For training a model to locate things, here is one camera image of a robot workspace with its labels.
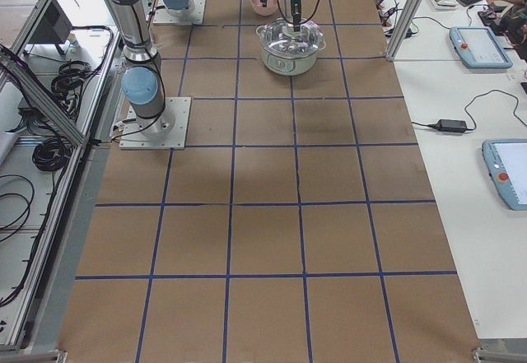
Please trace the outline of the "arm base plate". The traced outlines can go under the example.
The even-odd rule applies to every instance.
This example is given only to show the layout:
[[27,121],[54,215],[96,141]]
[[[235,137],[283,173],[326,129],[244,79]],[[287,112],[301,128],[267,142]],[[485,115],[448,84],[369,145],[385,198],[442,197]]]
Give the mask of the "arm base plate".
[[166,107],[155,123],[138,118],[133,107],[128,107],[127,117],[135,119],[126,123],[119,148],[123,150],[183,150],[188,131],[191,108],[190,97],[167,97]]
[[154,25],[200,26],[203,24],[207,0],[189,0],[189,8],[167,9],[164,0],[158,0],[153,17]]

